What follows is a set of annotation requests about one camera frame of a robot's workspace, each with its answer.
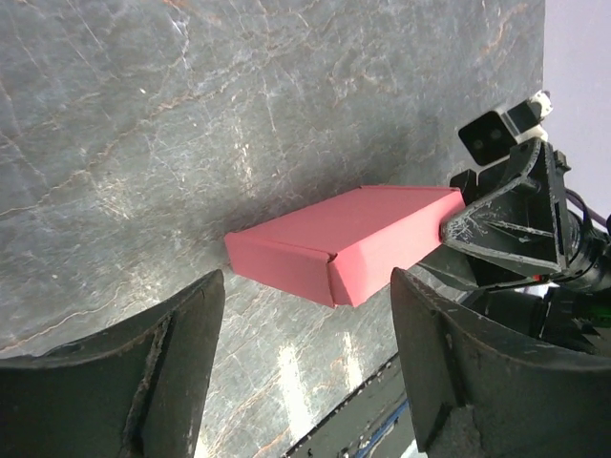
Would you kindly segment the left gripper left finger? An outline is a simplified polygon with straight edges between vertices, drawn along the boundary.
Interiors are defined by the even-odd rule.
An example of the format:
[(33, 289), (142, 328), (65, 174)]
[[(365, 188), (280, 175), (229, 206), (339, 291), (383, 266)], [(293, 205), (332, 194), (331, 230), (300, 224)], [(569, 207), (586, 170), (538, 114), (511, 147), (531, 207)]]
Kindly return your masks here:
[(5, 457), (191, 457), (220, 336), (223, 274), (40, 356), (1, 363)]

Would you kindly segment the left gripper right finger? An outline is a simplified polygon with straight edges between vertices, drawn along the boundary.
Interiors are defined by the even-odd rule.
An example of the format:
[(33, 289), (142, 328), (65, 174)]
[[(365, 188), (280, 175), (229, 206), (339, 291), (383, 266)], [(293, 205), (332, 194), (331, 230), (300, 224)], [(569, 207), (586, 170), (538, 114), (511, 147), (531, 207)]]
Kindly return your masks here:
[(402, 269), (392, 319), (418, 449), (430, 457), (606, 457), (610, 362), (520, 334)]

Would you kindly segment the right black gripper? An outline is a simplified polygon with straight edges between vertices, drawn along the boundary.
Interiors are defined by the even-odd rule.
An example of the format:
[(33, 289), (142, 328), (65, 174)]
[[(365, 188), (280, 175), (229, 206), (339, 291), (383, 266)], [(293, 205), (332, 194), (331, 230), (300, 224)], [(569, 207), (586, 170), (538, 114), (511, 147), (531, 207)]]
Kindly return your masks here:
[[(567, 164), (550, 143), (529, 139), (502, 165), (496, 187), (441, 226), (448, 247), (417, 265), (468, 292), (463, 304), (495, 322), (550, 344), (608, 353), (610, 236), (594, 227), (600, 216), (572, 190), (566, 196), (583, 215), (568, 215)], [(519, 284), (520, 291), (509, 288)]]

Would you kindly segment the pink cardboard box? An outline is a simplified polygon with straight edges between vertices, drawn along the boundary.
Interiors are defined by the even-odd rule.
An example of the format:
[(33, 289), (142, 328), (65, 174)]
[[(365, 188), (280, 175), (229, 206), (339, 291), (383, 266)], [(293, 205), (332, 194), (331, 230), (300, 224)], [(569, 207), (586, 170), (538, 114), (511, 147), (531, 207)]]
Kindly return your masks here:
[(463, 210), (459, 190), (361, 186), (224, 241), (233, 271), (329, 307), (357, 307), (441, 244), (440, 226)]

